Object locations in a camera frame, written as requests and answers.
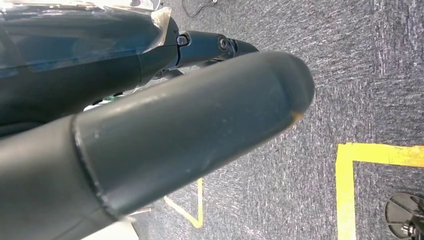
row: yellow tape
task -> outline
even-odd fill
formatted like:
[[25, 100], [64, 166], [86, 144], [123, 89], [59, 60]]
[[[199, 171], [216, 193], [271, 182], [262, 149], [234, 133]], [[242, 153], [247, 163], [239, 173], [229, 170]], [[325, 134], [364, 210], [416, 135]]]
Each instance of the yellow tape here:
[[424, 167], [424, 146], [405, 147], [373, 143], [338, 145], [335, 187], [339, 240], [356, 240], [354, 161]]
[[174, 201], [169, 199], [169, 197], [164, 196], [163, 199], [165, 203], [171, 206], [177, 213], [181, 214], [185, 219], [187, 219], [195, 228], [199, 229], [203, 226], [203, 179], [199, 178], [197, 180], [197, 218], [193, 217], [188, 213], [184, 208], [176, 204]]

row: black cable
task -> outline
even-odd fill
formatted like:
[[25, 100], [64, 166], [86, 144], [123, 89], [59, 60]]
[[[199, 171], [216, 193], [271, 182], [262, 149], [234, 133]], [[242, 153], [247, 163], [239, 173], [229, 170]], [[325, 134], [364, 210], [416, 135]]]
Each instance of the black cable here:
[[212, 1], [211, 4], [201, 6], [193, 15], [190, 15], [189, 11], [186, 8], [186, 0], [181, 0], [182, 9], [184, 9], [185, 14], [189, 18], [196, 17], [203, 9], [214, 7], [217, 3], [217, 1]]

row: white object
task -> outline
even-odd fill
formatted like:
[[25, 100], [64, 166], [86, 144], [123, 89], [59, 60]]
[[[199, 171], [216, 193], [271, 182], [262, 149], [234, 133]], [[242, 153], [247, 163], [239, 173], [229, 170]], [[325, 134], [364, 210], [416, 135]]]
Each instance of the white object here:
[[103, 100], [103, 101], [97, 103], [96, 105], [89, 105], [89, 106], [87, 106], [87, 107], [84, 108], [84, 112], [87, 111], [87, 110], [90, 110], [90, 109], [97, 108], [97, 107], [100, 107], [102, 105], [108, 104], [110, 102], [112, 102], [112, 101]]
[[139, 240], [139, 236], [129, 221], [118, 221], [82, 240]]

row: screw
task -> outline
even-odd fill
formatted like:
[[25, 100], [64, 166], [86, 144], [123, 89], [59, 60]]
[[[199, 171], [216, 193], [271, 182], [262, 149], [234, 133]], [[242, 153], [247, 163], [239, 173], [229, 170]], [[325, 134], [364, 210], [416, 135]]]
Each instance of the screw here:
[[228, 41], [224, 36], [220, 36], [218, 38], [218, 42], [219, 42], [219, 49], [221, 49], [221, 51], [226, 51], [228, 49]]
[[403, 225], [402, 225], [402, 232], [408, 236], [414, 236], [415, 235], [415, 226], [412, 222], [410, 221], [406, 221]]
[[176, 38], [176, 44], [178, 44], [178, 46], [185, 46], [189, 44], [189, 39], [186, 36], [181, 35]]

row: plastic cover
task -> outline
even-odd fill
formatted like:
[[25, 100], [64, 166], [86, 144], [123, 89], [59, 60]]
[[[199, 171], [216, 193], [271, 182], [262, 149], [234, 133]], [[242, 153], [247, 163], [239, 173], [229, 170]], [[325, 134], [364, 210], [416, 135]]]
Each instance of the plastic cover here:
[[0, 1], [0, 78], [17, 67], [47, 71], [163, 46], [171, 9], [123, 1]]

